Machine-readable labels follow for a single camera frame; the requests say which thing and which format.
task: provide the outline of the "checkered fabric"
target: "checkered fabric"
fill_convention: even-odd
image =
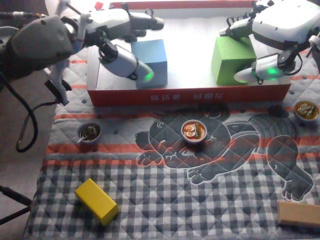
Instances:
[[[246,128],[256,129],[251,133],[258,136],[259,149],[246,155],[244,148],[230,146],[231,155],[238,156],[238,165],[217,174],[199,170],[197,174],[206,180],[194,183],[195,178],[190,177],[193,168],[187,164],[182,168],[170,168],[166,162],[139,164],[141,156],[154,161],[151,154],[147,155],[147,147],[141,149],[138,142],[136,144],[136,138],[138,133],[148,137],[156,124],[155,118],[151,115],[128,117],[138,112],[134,108],[94,108],[86,89],[79,87],[86,84],[86,63],[82,62],[86,55],[84,50],[73,56],[72,60],[78,63],[71,64],[64,75],[73,86],[68,92],[70,104],[56,109],[23,235],[25,239],[320,239],[320,229],[279,226],[277,215],[278,200],[320,204],[320,131],[317,127],[299,124],[290,111],[284,120],[271,117],[268,110],[277,104],[274,102],[228,105],[230,116],[221,124],[234,130],[229,132],[235,141],[235,135],[245,128],[236,130],[235,123],[237,126],[249,123]],[[292,81],[283,102],[285,108],[294,106],[300,99],[312,98],[320,104],[319,72],[314,60],[303,60],[306,62],[300,72],[303,77]],[[257,113],[257,109],[264,109],[263,114]],[[142,107],[140,111],[148,113],[151,108]],[[127,117],[107,117],[109,113],[123,112]],[[98,145],[83,149],[76,144],[75,132],[88,120],[102,125],[103,136]],[[282,162],[282,158],[297,153],[292,150],[295,148],[289,139],[276,145],[281,146],[277,151],[271,148],[272,143],[262,144],[262,139],[282,135],[291,135],[294,139],[291,142],[296,143],[298,149],[296,159],[290,158],[288,164]],[[278,168],[273,165],[278,162],[296,177],[291,177],[293,181],[298,179],[303,183],[302,195],[277,170],[282,165]],[[105,227],[75,195],[76,188],[88,178],[118,204],[119,214]]]

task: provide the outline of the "red object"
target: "red object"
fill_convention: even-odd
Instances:
[[[94,8],[97,10],[97,11],[100,11],[102,9],[102,7],[104,6],[104,4],[102,2],[99,2],[97,1],[94,5]]]
[[[262,102],[282,101],[289,87],[290,84],[277,84],[183,89],[88,90],[88,93],[94,106]]]
[[[252,8],[252,0],[161,0],[161,1],[130,1],[130,10],[136,9],[210,9],[210,8]],[[121,8],[123,2],[113,2]]]

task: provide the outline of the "small bowl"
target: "small bowl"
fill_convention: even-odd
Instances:
[[[201,127],[204,129],[204,135],[202,138],[200,139],[194,139],[194,140],[191,140],[189,138],[187,138],[185,135],[184,135],[184,129],[185,129],[185,126],[188,125],[188,124],[193,124],[193,123],[198,123],[199,125],[201,125]],[[188,120],[186,121],[184,124],[182,124],[182,127],[181,127],[181,135],[183,136],[184,140],[190,144],[199,144],[201,143],[205,138],[206,138],[206,135],[207,135],[207,127],[206,125],[204,125],[201,121],[198,121],[198,120]]]
[[[88,140],[82,140],[80,143],[86,143],[86,144],[89,144],[89,143],[94,143],[95,141],[98,140],[98,138],[100,137],[101,135],[101,126],[100,124],[94,122],[94,121],[87,121],[85,123],[82,123],[78,130],[77,130],[77,137],[78,137],[78,140],[82,138],[82,131],[87,128],[87,127],[94,127],[96,128],[97,130],[97,136],[95,138],[92,138],[92,137],[89,137]]]
[[[299,113],[297,112],[297,108],[301,104],[308,104],[308,105],[315,106],[315,108],[316,108],[315,111],[317,112],[316,117],[313,118],[313,119],[307,119],[307,118],[304,118],[303,116],[300,116]],[[295,115],[296,118],[298,118],[303,123],[312,123],[319,117],[319,107],[318,107],[318,105],[316,105],[312,101],[307,101],[307,100],[298,101],[294,106],[294,115]]]

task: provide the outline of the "black and white gingham pattern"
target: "black and white gingham pattern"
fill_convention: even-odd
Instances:
[[[315,186],[304,202],[319,204],[319,159],[300,160]],[[107,226],[78,202],[75,189],[93,179],[118,203]],[[279,228],[277,200],[283,180],[263,155],[236,171],[193,185],[185,169],[135,164],[44,168],[38,181],[26,238],[83,239],[312,239],[317,229]]]

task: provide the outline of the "robotic hand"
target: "robotic hand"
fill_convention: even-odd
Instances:
[[[242,18],[227,18],[228,27],[220,31],[220,36],[237,40],[253,34],[257,41],[283,52],[258,58],[251,67],[240,70],[234,75],[238,82],[261,85],[266,80],[294,75],[303,65],[299,52],[310,46],[307,57],[312,49],[320,51],[320,6],[312,2],[261,0]],[[301,64],[294,71],[297,56]]]
[[[75,16],[60,18],[66,8],[72,9]],[[154,75],[151,68],[131,52],[113,45],[111,40],[134,42],[137,37],[144,37],[146,30],[161,30],[163,27],[164,21],[154,17],[152,9],[132,13],[124,4],[122,9],[81,13],[70,5],[70,0],[60,0],[54,16],[34,20],[7,38],[0,49],[3,62],[0,72],[8,79],[17,79],[44,69],[48,77],[45,85],[58,102],[66,105],[66,90],[71,87],[62,76],[69,64],[68,57],[84,47],[97,45],[101,60],[107,63],[105,66],[110,72],[132,80],[150,81]]]

